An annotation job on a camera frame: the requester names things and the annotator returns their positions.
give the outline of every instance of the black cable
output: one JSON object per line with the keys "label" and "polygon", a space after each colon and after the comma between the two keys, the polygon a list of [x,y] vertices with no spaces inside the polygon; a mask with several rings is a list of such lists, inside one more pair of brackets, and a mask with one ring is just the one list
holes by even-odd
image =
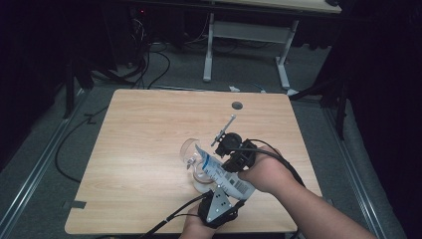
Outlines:
{"label": "black cable", "polygon": [[266,146],[268,146],[270,149],[272,149],[276,154],[278,154],[280,157],[283,157],[278,150],[276,150],[273,146],[271,146],[269,143],[260,140],[260,139],[249,139],[250,141],[257,141],[257,142],[261,142],[263,144],[265,144]]}
{"label": "black cable", "polygon": [[[142,59],[142,60],[139,61],[139,65],[136,67],[135,70],[133,70],[133,71],[131,71],[131,72],[129,72],[129,73],[123,75],[123,76],[119,76],[119,77],[127,80],[127,78],[134,77],[137,74],[141,73],[142,68],[144,68],[144,67],[145,67],[145,61]],[[101,80],[101,81],[110,81],[109,77],[104,77],[104,76],[98,75],[94,72],[91,72],[91,77],[93,77],[97,80]]]}
{"label": "black cable", "polygon": [[247,42],[251,42],[251,41],[238,41],[238,45],[241,46],[241,47],[252,48],[252,49],[269,48],[269,47],[275,45],[275,43],[266,42],[266,43],[262,43],[262,45],[260,45],[260,46],[254,46],[252,44],[247,44]]}
{"label": "black cable", "polygon": [[144,70],[142,71],[142,73],[140,74],[140,76],[134,82],[133,86],[131,87],[132,89],[135,88],[136,85],[137,85],[137,88],[139,89],[140,84],[142,84],[142,88],[145,89],[145,85],[144,85],[144,82],[143,82],[143,76],[145,75],[146,71],[148,71],[148,69],[149,69],[149,55],[150,55],[150,52],[149,52],[149,49],[148,49],[147,54],[146,54],[146,66],[145,66]]}
{"label": "black cable", "polygon": [[229,53],[232,53],[233,51],[235,51],[237,48],[238,48],[238,42],[237,41],[235,41],[235,40],[231,40],[231,39],[220,39],[220,41],[219,41],[220,43],[226,43],[226,46],[229,46],[229,45],[233,45],[233,47],[232,47],[232,49],[230,49],[230,50],[228,50],[228,51],[220,51],[220,50],[217,50],[216,49],[216,44],[213,44],[213,51],[214,52],[216,52],[216,53],[220,53],[220,54],[229,54]]}
{"label": "black cable", "polygon": [[169,221],[171,221],[173,218],[175,218],[176,216],[178,216],[177,213],[179,213],[181,210],[183,210],[184,208],[186,208],[190,204],[192,204],[192,203],[194,203],[194,202],[196,202],[198,200],[201,200],[202,198],[211,196],[212,193],[213,192],[211,190],[209,190],[209,191],[201,194],[200,196],[197,196],[197,197],[193,198],[192,200],[188,201],[183,206],[181,206],[179,209],[177,209],[172,214],[170,214],[167,218],[165,218],[160,223],[158,223],[156,226],[154,226],[151,230],[149,230],[148,232],[146,232],[145,234],[143,234],[140,238],[147,238],[147,237],[151,236],[152,234],[154,234],[154,232],[158,231],[158,229],[160,229],[162,226],[164,226]]}
{"label": "black cable", "polygon": [[159,75],[157,78],[155,78],[149,85],[148,85],[148,87],[146,88],[147,90],[150,90],[151,89],[151,87],[152,87],[152,85],[156,82],[156,81],[158,81],[162,76],[164,76],[167,72],[168,72],[168,69],[170,69],[170,59],[168,59],[168,57],[167,56],[165,56],[164,54],[162,54],[162,53],[159,53],[159,52],[156,52],[155,54],[158,54],[158,55],[161,55],[162,57],[164,57],[166,60],[167,60],[167,68],[165,69],[165,71],[161,74],[161,75]]}
{"label": "black cable", "polygon": [[55,154],[55,165],[57,170],[60,172],[60,174],[62,174],[63,176],[65,176],[66,178],[70,179],[73,182],[76,183],[81,183],[81,181],[79,179],[76,179],[74,177],[71,177],[69,175],[67,175],[61,168],[59,165],[59,152],[62,149],[62,146],[65,144],[65,141],[69,138],[69,136],[76,130],[78,129],[80,126],[82,126],[84,123],[86,123],[87,121],[91,120],[93,117],[97,116],[98,114],[100,114],[101,112],[105,111],[108,107],[104,107],[101,110],[99,110],[98,112],[96,112],[95,114],[89,116],[87,119],[81,121],[80,123],[78,123],[78,125],[76,125],[71,131],[69,131],[66,136],[62,139],[62,141],[60,142],[57,150],[56,150],[56,154]]}
{"label": "black cable", "polygon": [[[205,49],[208,46],[208,44],[207,43],[202,43],[202,42],[205,41],[205,40],[207,40],[207,39],[208,38],[203,38],[203,39],[197,40],[195,42],[184,43],[183,46],[185,46],[187,48],[190,48],[190,49],[194,49],[194,50]],[[201,47],[192,47],[192,46],[190,46],[190,45],[194,45],[194,44],[200,44],[202,46]]]}
{"label": "black cable", "polygon": [[115,81],[117,83],[123,84],[123,85],[132,85],[132,82],[128,81],[127,79],[125,79],[124,77],[118,76],[115,73],[109,71],[108,69],[97,65],[93,62],[91,62],[89,59],[83,58],[83,57],[79,57],[79,59],[81,60],[82,63],[84,63],[89,69],[96,69],[98,72],[100,72],[101,74],[105,75],[106,77],[108,77],[110,80]]}
{"label": "black cable", "polygon": [[302,181],[302,178],[299,176],[299,174],[296,172],[296,170],[277,151],[276,151],[277,154],[275,154],[275,153],[268,152],[268,151],[265,151],[265,150],[262,150],[262,149],[258,149],[258,148],[227,148],[227,150],[231,150],[231,151],[255,151],[255,152],[260,152],[260,153],[269,155],[269,156],[277,159],[282,165],[284,165],[292,173],[292,175],[295,178],[295,180],[300,185],[302,185],[303,187],[305,187],[305,184]]}
{"label": "black cable", "polygon": [[188,41],[188,42],[183,43],[183,45],[186,46],[186,47],[189,47],[189,44],[201,42],[201,41],[203,41],[205,39],[208,39],[208,37],[204,37],[202,39],[201,39],[201,37],[204,35],[205,31],[207,30],[207,26],[209,25],[208,24],[208,21],[209,20],[210,20],[210,13],[207,14],[207,18],[205,19],[204,27],[202,28],[202,31],[199,34],[199,36],[196,37],[196,38],[194,38],[194,39],[192,39],[191,41]]}

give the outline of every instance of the wooden table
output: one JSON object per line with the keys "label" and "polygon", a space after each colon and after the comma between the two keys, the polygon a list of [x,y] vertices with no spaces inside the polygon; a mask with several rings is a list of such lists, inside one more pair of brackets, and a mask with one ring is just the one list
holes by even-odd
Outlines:
{"label": "wooden table", "polygon": [[[232,103],[240,102],[241,110]],[[215,135],[257,138],[278,148],[307,188],[321,195],[289,98],[281,94],[117,90],[111,100],[66,231],[70,234],[144,233],[199,195],[179,158],[188,138],[212,153]],[[177,217],[157,233],[180,233]],[[297,226],[283,206],[258,190],[239,217],[219,232],[287,232]]]}

